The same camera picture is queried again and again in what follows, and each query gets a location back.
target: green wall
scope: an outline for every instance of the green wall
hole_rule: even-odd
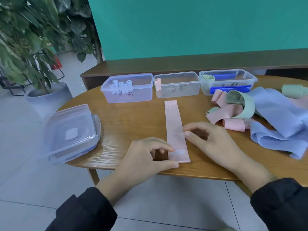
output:
[[[308,0],[89,0],[106,60],[308,48]]]

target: white planter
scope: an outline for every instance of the white planter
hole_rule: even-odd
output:
[[[34,89],[24,95],[41,118],[55,113],[62,105],[73,98],[64,82],[53,83],[51,91],[51,93],[43,95],[40,90]]]

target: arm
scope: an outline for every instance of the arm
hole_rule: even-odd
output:
[[[236,174],[253,192],[250,203],[269,230],[308,230],[308,188],[294,179],[278,180],[263,165],[242,152],[220,126],[206,122],[190,123],[183,127],[183,131],[187,140],[217,164]],[[193,131],[204,132],[207,140]]]
[[[72,195],[56,211],[56,218],[46,231],[109,231],[117,219],[113,205],[131,188],[153,175],[179,167],[171,160],[154,161],[155,150],[174,151],[164,140],[147,138],[133,141],[120,165],[95,188],[88,188],[78,198]]]

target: stack of plastic lids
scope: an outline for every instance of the stack of plastic lids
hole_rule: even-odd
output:
[[[94,149],[100,139],[101,124],[87,104],[65,109],[43,120],[39,158],[48,163],[65,163]]]

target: transparent storage box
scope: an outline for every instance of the transparent storage box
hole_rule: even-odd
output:
[[[97,135],[94,122],[99,122],[100,129],[98,116],[91,115],[87,104],[45,117],[39,157],[52,156],[60,161],[95,147],[100,134]]]
[[[158,74],[154,81],[157,98],[198,95],[200,90],[199,77],[193,71]]]
[[[199,73],[204,95],[213,95],[216,89],[249,92],[258,79],[243,69],[209,70]]]
[[[152,100],[153,74],[140,73],[110,76],[100,90],[108,103]]]

